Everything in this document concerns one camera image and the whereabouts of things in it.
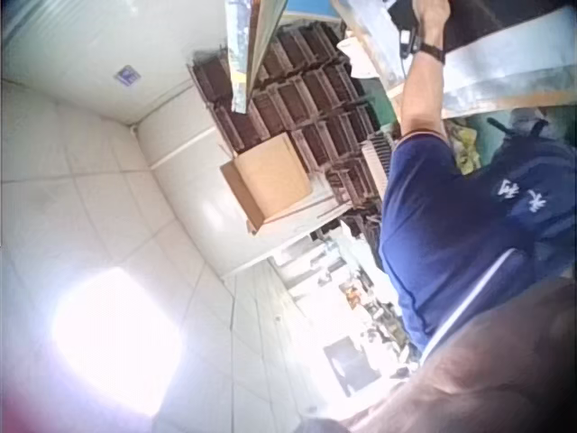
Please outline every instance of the wrist watch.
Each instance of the wrist watch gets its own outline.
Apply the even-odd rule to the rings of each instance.
[[[444,64],[444,51],[433,45],[424,43],[421,38],[417,37],[415,38],[415,44],[413,45],[413,52],[415,53],[418,51],[426,52]]]

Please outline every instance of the white stripe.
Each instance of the white stripe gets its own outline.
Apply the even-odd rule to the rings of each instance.
[[[493,275],[495,275],[495,272],[497,272],[499,270],[499,268],[501,267],[501,265],[509,258],[510,255],[512,255],[515,252],[515,248],[511,248],[509,250],[507,250],[505,253],[503,253],[499,259],[497,259],[497,261],[495,263],[493,263],[491,265],[491,267],[483,274],[483,276],[481,277],[481,279],[477,282],[477,284],[475,285],[474,289],[471,291],[471,293],[469,293],[469,295],[467,295],[467,298],[465,298],[465,300],[461,303],[461,305],[459,305],[459,307],[457,307],[457,309],[453,312],[453,314],[451,314],[451,316],[443,323],[443,325],[441,325],[437,331],[435,332],[435,334],[433,335],[433,338],[431,338],[431,340],[429,341],[429,344],[426,345],[425,350],[423,351],[423,354],[421,356],[421,360],[420,363],[421,365],[423,365],[423,363],[425,362],[425,360],[427,359],[428,356],[431,355],[431,352],[433,352],[433,349],[435,349],[435,347],[438,345],[439,341],[446,335],[447,331],[449,331],[449,329],[451,329],[451,327],[453,326],[454,322],[461,316],[461,314],[473,303],[473,301],[477,298],[477,296],[479,296],[479,294],[482,292],[482,290],[485,288],[485,286],[487,285],[487,283],[489,282],[489,280],[491,279],[491,277]]]
[[[202,133],[200,133],[199,135],[195,135],[191,140],[188,140],[186,143],[181,144],[174,151],[170,152],[168,155],[163,156],[158,161],[154,162],[151,165],[151,170],[158,169],[164,162],[171,160],[172,158],[177,156],[179,153],[186,150],[188,147],[192,146],[197,141],[205,138],[207,135],[210,135],[214,131],[216,131],[216,126],[211,126],[208,129],[206,129],[205,131],[203,131]]]

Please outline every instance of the black watch strap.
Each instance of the black watch strap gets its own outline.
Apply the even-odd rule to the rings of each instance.
[[[438,48],[434,47],[433,45],[429,45],[428,43],[424,43],[424,42],[421,42],[419,44],[418,50],[422,51],[422,52],[426,52],[427,54],[430,54],[431,56],[433,56],[434,58],[436,58],[437,60],[439,60],[441,63],[444,64],[444,51],[443,50],[439,50]]]

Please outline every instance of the ceiling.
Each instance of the ceiling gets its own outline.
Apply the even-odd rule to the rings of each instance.
[[[226,39],[222,0],[30,0],[5,16],[3,78],[125,124],[190,87],[187,61]],[[126,65],[129,87],[114,78]]]

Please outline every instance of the man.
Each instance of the man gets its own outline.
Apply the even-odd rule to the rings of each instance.
[[[575,283],[550,280],[575,262],[575,152],[513,137],[490,166],[464,177],[441,121],[439,51],[450,6],[414,0],[413,7],[426,46],[403,92],[404,138],[383,206],[383,266],[421,350],[472,290],[483,283],[490,296],[482,309],[472,303],[471,318],[382,403],[298,431],[576,431]],[[518,260],[508,268],[510,252]]]
[[[496,295],[484,309],[574,264],[575,151],[551,140],[511,137],[489,166],[463,176],[441,120],[449,2],[414,0],[413,8],[424,46],[403,90],[404,137],[392,156],[380,255],[409,336],[423,351],[509,252],[521,254],[522,263],[500,276],[503,290],[493,288]],[[499,297],[505,289],[507,296]]]

